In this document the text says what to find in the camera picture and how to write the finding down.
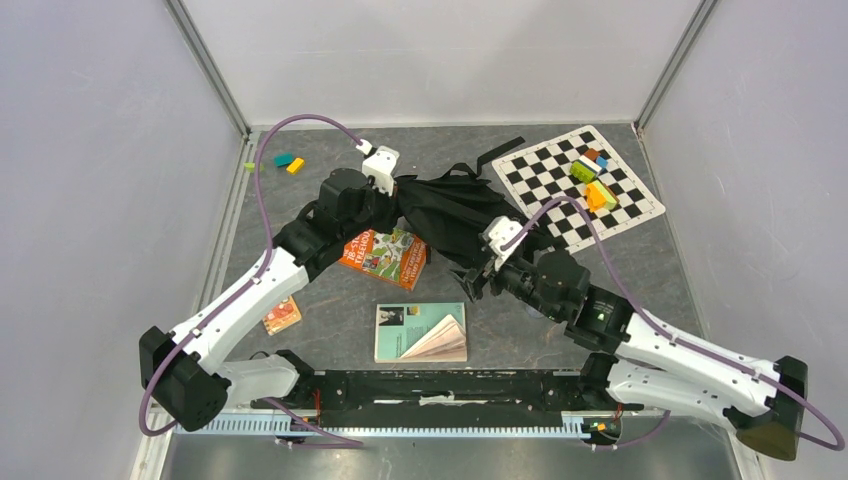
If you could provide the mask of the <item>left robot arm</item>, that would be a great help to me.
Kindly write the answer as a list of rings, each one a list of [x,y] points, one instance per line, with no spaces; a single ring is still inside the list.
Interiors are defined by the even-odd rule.
[[[186,431],[208,425],[223,409],[254,400],[306,405],[313,379],[281,355],[230,362],[241,339],[273,307],[314,281],[367,230],[392,229],[397,221],[391,170],[340,168],[271,240],[269,249],[204,310],[165,333],[157,327],[140,341],[145,389],[139,411],[142,432],[155,435],[147,413],[156,401]]]

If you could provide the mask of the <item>teal paperback book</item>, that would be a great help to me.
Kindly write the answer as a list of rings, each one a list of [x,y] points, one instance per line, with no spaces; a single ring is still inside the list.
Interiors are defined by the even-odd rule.
[[[463,302],[378,304],[374,361],[459,363],[468,360]]]

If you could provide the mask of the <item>black student backpack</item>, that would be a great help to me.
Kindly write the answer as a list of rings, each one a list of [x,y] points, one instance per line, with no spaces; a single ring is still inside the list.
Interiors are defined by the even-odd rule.
[[[478,157],[476,166],[457,163],[438,178],[397,176],[396,210],[412,232],[433,250],[464,269],[483,258],[480,235],[499,217],[524,225],[528,217],[493,190],[482,167],[523,144],[513,138]]]

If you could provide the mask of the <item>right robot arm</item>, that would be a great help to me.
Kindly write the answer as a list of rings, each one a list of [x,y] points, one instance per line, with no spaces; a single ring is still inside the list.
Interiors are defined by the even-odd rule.
[[[577,382],[591,408],[609,402],[670,410],[721,426],[745,446],[778,460],[797,457],[807,366],[791,356],[769,361],[727,350],[638,312],[624,297],[596,287],[565,251],[532,264],[494,259],[453,271],[472,300],[485,287],[508,292],[590,351]]]

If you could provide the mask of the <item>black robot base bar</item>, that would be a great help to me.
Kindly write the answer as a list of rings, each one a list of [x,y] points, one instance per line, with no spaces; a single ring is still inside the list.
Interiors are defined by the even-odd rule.
[[[564,412],[644,410],[575,370],[315,370],[282,351],[299,378],[280,403],[322,427],[554,427]]]

